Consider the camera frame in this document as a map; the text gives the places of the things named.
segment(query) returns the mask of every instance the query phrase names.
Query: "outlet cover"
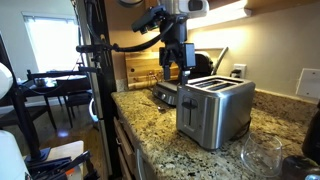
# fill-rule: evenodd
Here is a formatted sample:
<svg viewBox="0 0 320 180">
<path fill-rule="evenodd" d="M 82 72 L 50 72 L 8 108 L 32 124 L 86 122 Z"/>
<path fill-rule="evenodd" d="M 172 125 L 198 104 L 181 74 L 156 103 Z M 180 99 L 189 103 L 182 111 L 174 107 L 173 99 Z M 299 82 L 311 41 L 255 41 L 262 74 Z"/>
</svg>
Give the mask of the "outlet cover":
<svg viewBox="0 0 320 180">
<path fill-rule="evenodd" d="M 320 69 L 302 69 L 296 94 L 320 99 Z"/>
</svg>

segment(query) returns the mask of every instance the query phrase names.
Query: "toaster lever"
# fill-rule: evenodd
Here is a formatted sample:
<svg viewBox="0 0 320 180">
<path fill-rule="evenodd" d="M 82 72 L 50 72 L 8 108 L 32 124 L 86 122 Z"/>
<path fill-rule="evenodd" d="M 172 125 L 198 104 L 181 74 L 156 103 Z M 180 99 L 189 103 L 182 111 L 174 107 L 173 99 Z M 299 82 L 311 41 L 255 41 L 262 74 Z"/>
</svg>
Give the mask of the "toaster lever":
<svg viewBox="0 0 320 180">
<path fill-rule="evenodd" d="M 189 110 L 197 108 L 197 105 L 194 105 L 191 102 L 183 102 L 181 105 L 182 105 L 182 107 L 189 109 Z"/>
</svg>

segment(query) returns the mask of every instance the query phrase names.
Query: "toaster knob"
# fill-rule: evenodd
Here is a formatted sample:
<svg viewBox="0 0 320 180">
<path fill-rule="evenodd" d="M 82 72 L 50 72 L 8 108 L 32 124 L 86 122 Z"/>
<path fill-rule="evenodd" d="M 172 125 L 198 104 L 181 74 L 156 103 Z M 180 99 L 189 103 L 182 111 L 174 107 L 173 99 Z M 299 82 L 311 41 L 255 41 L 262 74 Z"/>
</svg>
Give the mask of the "toaster knob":
<svg viewBox="0 0 320 180">
<path fill-rule="evenodd" d="M 161 99 L 165 99 L 165 98 L 166 98 L 166 94 L 162 94 Z"/>
</svg>

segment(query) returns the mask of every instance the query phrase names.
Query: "under-cabinet light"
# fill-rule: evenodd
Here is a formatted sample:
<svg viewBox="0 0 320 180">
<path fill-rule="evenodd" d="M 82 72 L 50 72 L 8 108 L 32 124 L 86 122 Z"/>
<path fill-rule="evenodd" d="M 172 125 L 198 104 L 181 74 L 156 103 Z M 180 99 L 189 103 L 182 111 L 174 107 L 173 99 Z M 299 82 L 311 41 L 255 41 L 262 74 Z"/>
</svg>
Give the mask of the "under-cabinet light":
<svg viewBox="0 0 320 180">
<path fill-rule="evenodd" d="M 187 27 L 188 29 L 195 29 L 235 19 L 250 17 L 251 10 L 244 8 L 246 2 L 246 0 L 241 0 L 210 10 L 205 17 L 189 19 L 187 21 Z"/>
</svg>

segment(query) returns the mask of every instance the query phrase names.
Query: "backsplash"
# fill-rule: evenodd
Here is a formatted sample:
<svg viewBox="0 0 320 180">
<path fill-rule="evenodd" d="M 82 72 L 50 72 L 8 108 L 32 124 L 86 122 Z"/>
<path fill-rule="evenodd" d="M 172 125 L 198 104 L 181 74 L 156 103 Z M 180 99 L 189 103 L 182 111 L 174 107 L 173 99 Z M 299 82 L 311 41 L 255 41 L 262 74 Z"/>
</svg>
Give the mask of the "backsplash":
<svg viewBox="0 0 320 180">
<path fill-rule="evenodd" d="M 316 104 L 261 90 L 255 91 L 253 107 L 273 116 L 300 122 L 306 126 L 309 125 L 312 117 L 317 112 Z"/>
</svg>

